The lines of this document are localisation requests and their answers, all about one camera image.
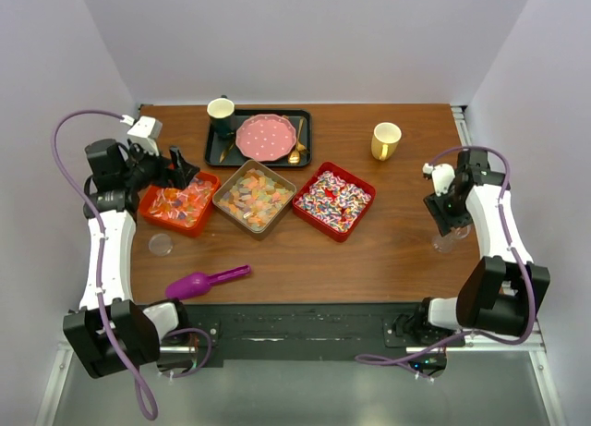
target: gray wall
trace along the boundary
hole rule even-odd
[[[552,284],[540,320],[572,426],[589,424],[591,0],[529,0],[474,100],[476,141],[512,163],[517,223]]]
[[[467,103],[526,0],[85,0],[134,98]]]
[[[132,112],[131,97],[82,0],[0,0],[0,424],[32,424],[88,268],[81,201],[54,167],[49,137],[83,107]],[[60,146],[82,180],[84,145],[120,133],[83,119]]]

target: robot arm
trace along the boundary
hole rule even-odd
[[[127,133],[128,147],[115,140],[99,140],[85,149],[92,170],[85,193],[101,213],[106,228],[103,286],[98,289],[95,280],[103,234],[85,205],[90,230],[89,274],[78,311],[64,318],[63,327],[66,338],[93,378],[125,368],[104,334],[98,292],[103,293],[111,327],[136,366],[157,360],[163,337],[176,327],[187,326],[187,315],[178,300],[162,301],[141,310],[131,296],[130,257],[136,233],[138,192],[150,184],[184,189],[199,171],[183,159],[176,147],[170,149],[171,159],[161,156],[155,141],[161,128],[160,122],[143,116]],[[121,149],[127,153],[126,159]],[[94,193],[90,193],[90,182],[96,186]]]
[[[517,232],[507,189],[499,213],[504,174],[494,172],[484,150],[469,149],[458,154],[455,170],[448,164],[425,165],[424,175],[433,180],[435,193],[424,199],[440,233],[474,223],[480,261],[457,298],[427,301],[428,324],[446,329],[476,328],[501,335],[520,336],[527,325],[524,278],[515,262],[516,249],[526,266],[534,289],[536,313],[549,285],[549,272],[534,264]],[[503,225],[511,234],[511,245]],[[501,293],[509,282],[514,295]]]

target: wooden tabletop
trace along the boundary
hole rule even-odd
[[[213,274],[242,264],[252,266],[250,277],[216,286],[191,301],[377,302],[457,296],[478,261],[476,236],[471,233],[450,253],[433,249],[437,228],[423,204],[433,186],[422,177],[423,163],[459,144],[450,106],[293,107],[312,114],[312,163],[302,169],[276,169],[280,175],[301,188],[322,162],[332,161],[376,188],[376,200],[351,237],[337,243],[289,212],[257,241],[216,210],[197,238],[167,231],[175,243],[173,251],[157,257],[149,252],[148,241],[163,230],[139,217],[131,256],[134,299],[153,302],[164,298],[168,284],[187,274]],[[179,146],[190,163],[214,173],[222,184],[234,173],[235,168],[211,168],[203,160],[209,123],[204,106],[145,105],[141,113],[162,121],[162,151]],[[373,128],[382,121],[397,124],[403,132],[396,153],[386,162],[376,161],[369,150]],[[442,161],[455,165],[455,156]]]

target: pink polka dot plate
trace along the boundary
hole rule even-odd
[[[236,132],[236,147],[258,162],[276,161],[296,145],[296,128],[278,115],[255,115]]]

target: plastic scoop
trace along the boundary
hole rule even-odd
[[[250,274],[248,264],[218,274],[207,275],[203,272],[194,272],[185,278],[175,281],[166,288],[167,298],[187,299],[198,295],[207,294],[212,286],[240,278]]]

